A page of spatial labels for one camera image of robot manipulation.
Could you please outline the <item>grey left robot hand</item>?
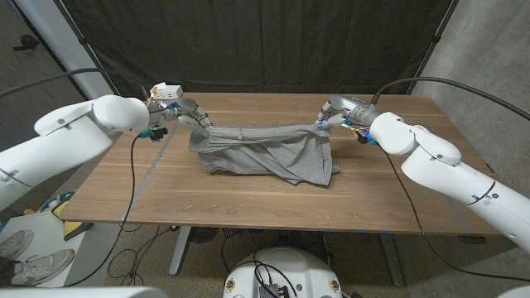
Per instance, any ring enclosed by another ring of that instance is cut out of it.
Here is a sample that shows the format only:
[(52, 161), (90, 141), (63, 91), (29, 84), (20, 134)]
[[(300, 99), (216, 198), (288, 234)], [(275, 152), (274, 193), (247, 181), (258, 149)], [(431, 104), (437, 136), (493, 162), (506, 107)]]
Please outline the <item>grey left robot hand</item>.
[(206, 111), (194, 99), (180, 98), (176, 103), (179, 105), (178, 123), (182, 127), (208, 137), (208, 129), (213, 126), (213, 123), (210, 121)]

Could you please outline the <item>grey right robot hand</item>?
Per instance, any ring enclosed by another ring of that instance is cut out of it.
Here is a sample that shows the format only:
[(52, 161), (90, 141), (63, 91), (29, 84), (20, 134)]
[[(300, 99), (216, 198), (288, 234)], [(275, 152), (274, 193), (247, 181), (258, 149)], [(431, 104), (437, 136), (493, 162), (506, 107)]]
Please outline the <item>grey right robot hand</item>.
[(354, 124), (359, 121), (355, 119), (354, 110), (364, 106), (365, 102), (345, 95), (331, 95), (320, 109), (315, 125), (319, 129), (339, 127), (342, 124)]

